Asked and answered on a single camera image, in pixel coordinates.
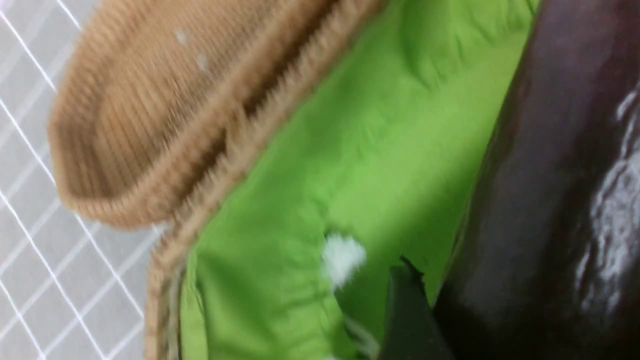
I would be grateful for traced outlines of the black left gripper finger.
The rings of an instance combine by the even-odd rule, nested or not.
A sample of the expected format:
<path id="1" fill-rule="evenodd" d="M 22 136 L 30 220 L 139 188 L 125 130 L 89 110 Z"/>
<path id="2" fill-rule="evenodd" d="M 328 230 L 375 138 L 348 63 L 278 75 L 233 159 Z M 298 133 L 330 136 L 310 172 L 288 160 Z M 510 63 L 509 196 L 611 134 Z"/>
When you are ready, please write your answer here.
<path id="1" fill-rule="evenodd" d="M 452 360 L 419 271 L 405 256 L 390 268 L 379 360 Z"/>

